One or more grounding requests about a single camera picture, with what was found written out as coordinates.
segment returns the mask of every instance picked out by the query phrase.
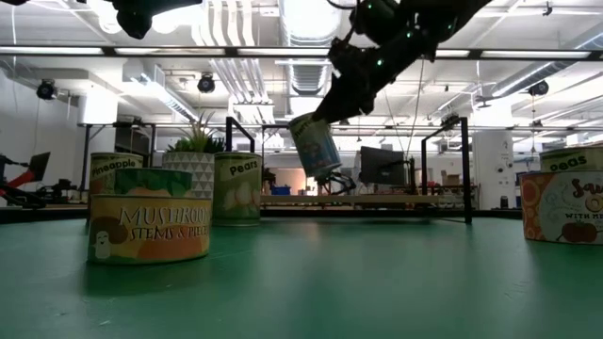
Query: ceiling duct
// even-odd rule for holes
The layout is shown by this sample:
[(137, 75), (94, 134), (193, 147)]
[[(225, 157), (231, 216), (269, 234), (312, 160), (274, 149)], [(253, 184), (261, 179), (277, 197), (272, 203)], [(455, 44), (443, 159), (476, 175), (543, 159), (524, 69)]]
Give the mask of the ceiling duct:
[[(279, 0), (283, 42), (291, 47), (330, 47), (340, 11), (324, 0)], [(324, 86), (328, 66), (289, 65), (287, 77), (300, 95), (317, 95)]]
[[(600, 50), (603, 49), (603, 23), (598, 24), (578, 38), (564, 45), (563, 49)], [(536, 62), (526, 69), (498, 82), (490, 90), (490, 98), (502, 98), (533, 86), (547, 77), (576, 64), (577, 61)]]

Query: green tabletop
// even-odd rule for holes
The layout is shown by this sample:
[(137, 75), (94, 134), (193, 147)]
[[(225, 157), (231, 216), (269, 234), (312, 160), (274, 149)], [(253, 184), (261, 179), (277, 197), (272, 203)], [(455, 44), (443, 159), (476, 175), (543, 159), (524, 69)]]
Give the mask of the green tabletop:
[(84, 220), (0, 226), (0, 338), (586, 338), (603, 247), (521, 221), (263, 219), (209, 256), (88, 266)]

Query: white planter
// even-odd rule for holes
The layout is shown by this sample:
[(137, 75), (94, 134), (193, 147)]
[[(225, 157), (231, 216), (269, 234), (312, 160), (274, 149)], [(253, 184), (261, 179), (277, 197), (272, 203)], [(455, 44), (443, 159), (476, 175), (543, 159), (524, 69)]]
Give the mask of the white planter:
[(192, 173), (192, 191), (196, 198), (214, 197), (214, 155), (209, 153), (164, 153), (161, 167)]

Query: computer monitor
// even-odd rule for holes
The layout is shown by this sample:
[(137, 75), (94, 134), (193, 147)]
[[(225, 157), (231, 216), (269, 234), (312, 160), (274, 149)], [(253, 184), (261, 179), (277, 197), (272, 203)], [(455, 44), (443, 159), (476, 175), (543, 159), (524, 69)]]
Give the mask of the computer monitor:
[(406, 185), (404, 152), (362, 147), (360, 171), (360, 181), (363, 184)]
[(50, 158), (50, 152), (34, 155), (29, 160), (28, 170), (34, 174), (31, 183), (39, 182), (44, 179), (44, 173), (46, 172), (46, 166), (48, 165), (48, 159)]

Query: can label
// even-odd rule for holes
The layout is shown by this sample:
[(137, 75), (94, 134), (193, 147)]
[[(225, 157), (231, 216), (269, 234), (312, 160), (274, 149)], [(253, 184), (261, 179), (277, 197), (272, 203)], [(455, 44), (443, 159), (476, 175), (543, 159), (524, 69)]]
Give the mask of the can label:
[(255, 154), (217, 154), (214, 224), (259, 224), (262, 158)]
[(542, 171), (603, 170), (603, 148), (576, 148), (541, 155)]
[(169, 169), (118, 169), (115, 171), (115, 194), (194, 198), (192, 174)]
[(527, 239), (603, 245), (603, 171), (521, 176)]
[(135, 154), (92, 154), (90, 157), (90, 195), (112, 194), (115, 170), (142, 168), (142, 156)]
[(341, 166), (339, 152), (325, 121), (312, 121), (312, 114), (289, 123), (301, 165), (308, 177), (326, 175)]
[(148, 264), (200, 257), (209, 249), (211, 201), (96, 196), (88, 258), (106, 264)]
[(242, 160), (232, 162), (228, 166), (221, 166), (220, 180), (227, 181), (235, 179), (241, 175), (246, 175), (252, 171), (256, 171), (262, 167), (262, 164), (257, 159)]

